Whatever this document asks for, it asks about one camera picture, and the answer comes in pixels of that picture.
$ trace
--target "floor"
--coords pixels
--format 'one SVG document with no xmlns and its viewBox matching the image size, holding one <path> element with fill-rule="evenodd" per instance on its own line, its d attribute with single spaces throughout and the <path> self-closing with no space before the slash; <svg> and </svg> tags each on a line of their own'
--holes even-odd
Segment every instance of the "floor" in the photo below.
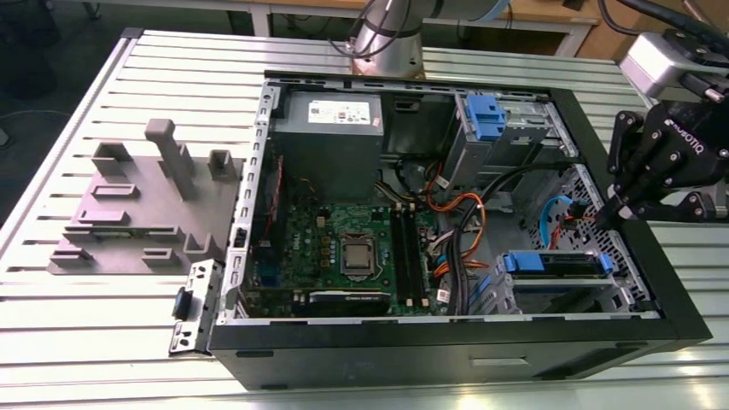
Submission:
<svg viewBox="0 0 729 410">
<path fill-rule="evenodd" d="M 0 91 L 0 129 L 13 140 L 6 149 L 0 147 L 0 224 L 34 178 L 123 29 L 135 26 L 231 34 L 235 27 L 238 34 L 254 34 L 247 13 L 103 4 L 101 20 L 91 21 L 81 3 L 54 2 L 53 6 L 62 40 L 43 53 L 55 70 L 58 88 L 33 101 L 13 98 Z M 278 37 L 342 40 L 352 20 L 275 15 L 272 23 Z M 431 26 L 424 31 L 424 44 L 458 48 L 464 41 L 464 31 L 463 27 Z M 45 112 L 17 114 L 38 110 Z"/>
</svg>

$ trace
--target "metal bracket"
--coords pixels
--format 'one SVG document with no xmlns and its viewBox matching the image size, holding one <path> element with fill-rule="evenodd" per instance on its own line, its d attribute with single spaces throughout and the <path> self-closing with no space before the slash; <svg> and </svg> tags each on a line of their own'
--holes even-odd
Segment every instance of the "metal bracket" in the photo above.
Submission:
<svg viewBox="0 0 729 410">
<path fill-rule="evenodd" d="M 127 27 L 122 32 L 122 38 L 142 38 L 146 29 L 140 27 Z"/>
<path fill-rule="evenodd" d="M 178 319 L 170 343 L 170 356 L 208 352 L 208 338 L 216 316 L 216 302 L 224 267 L 214 259 L 194 263 L 187 284 L 180 288 L 172 312 Z"/>
<path fill-rule="evenodd" d="M 719 219 L 726 219 L 729 216 L 728 204 L 727 204 L 727 182 L 719 181 L 715 185 L 703 186 L 698 189 L 702 193 L 707 194 L 715 205 L 715 213 Z"/>
</svg>

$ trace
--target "motherboard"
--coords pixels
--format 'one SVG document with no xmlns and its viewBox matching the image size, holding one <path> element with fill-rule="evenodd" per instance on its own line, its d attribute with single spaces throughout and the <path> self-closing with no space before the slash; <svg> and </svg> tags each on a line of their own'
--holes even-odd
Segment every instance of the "motherboard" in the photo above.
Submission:
<svg viewBox="0 0 729 410">
<path fill-rule="evenodd" d="M 318 315 L 310 306 L 356 314 L 436 313 L 424 249 L 430 212 L 368 205 L 291 206 L 280 261 L 259 258 L 247 310 L 262 317 Z"/>
</svg>

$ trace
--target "wooden desk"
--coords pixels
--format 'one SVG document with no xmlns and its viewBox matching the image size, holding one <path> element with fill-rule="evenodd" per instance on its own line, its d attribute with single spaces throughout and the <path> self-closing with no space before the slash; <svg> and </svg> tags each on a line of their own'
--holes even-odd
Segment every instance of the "wooden desk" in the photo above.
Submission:
<svg viewBox="0 0 729 410">
<path fill-rule="evenodd" d="M 367 4 L 367 0 L 251 0 L 251 2 L 356 10 L 360 10 Z M 512 8 L 515 21 L 582 22 L 598 25 L 602 20 L 600 10 L 592 1 L 586 2 L 580 11 L 562 7 L 562 0 L 512 0 Z M 506 20 L 507 14 L 504 13 L 499 18 Z"/>
<path fill-rule="evenodd" d="M 326 17 L 358 17 L 367 0 L 250 0 L 254 16 L 255 35 L 271 36 L 270 14 L 322 15 Z M 538 32 L 563 32 L 566 37 L 556 56 L 574 57 L 591 32 L 592 26 L 600 24 L 600 11 L 594 0 L 588 0 L 582 11 L 562 6 L 562 0 L 512 0 L 514 23 L 516 30 Z M 458 21 L 426 19 L 427 23 L 450 24 L 474 27 L 503 28 L 507 12 L 494 20 Z"/>
</svg>

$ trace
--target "green circuit board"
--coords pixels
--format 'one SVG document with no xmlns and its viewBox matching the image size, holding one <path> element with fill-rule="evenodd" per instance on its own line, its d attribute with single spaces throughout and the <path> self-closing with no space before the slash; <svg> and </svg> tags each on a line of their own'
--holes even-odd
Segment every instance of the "green circuit board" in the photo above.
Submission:
<svg viewBox="0 0 729 410">
<path fill-rule="evenodd" d="M 435 228 L 430 212 L 416 214 L 419 231 Z M 374 241 L 375 272 L 363 280 L 352 280 L 342 273 L 342 238 L 348 234 Z M 435 313 L 435 299 L 427 289 L 430 307 L 400 305 L 396 297 L 396 268 L 394 263 L 390 208 L 367 205 L 292 206 L 287 213 L 287 234 L 283 260 L 276 269 L 256 266 L 259 274 L 276 274 L 276 286 L 262 287 L 262 306 L 271 316 L 287 316 L 287 301 L 296 290 L 370 290 L 390 293 L 388 315 L 410 316 Z M 428 275 L 423 262 L 424 276 Z"/>
</svg>

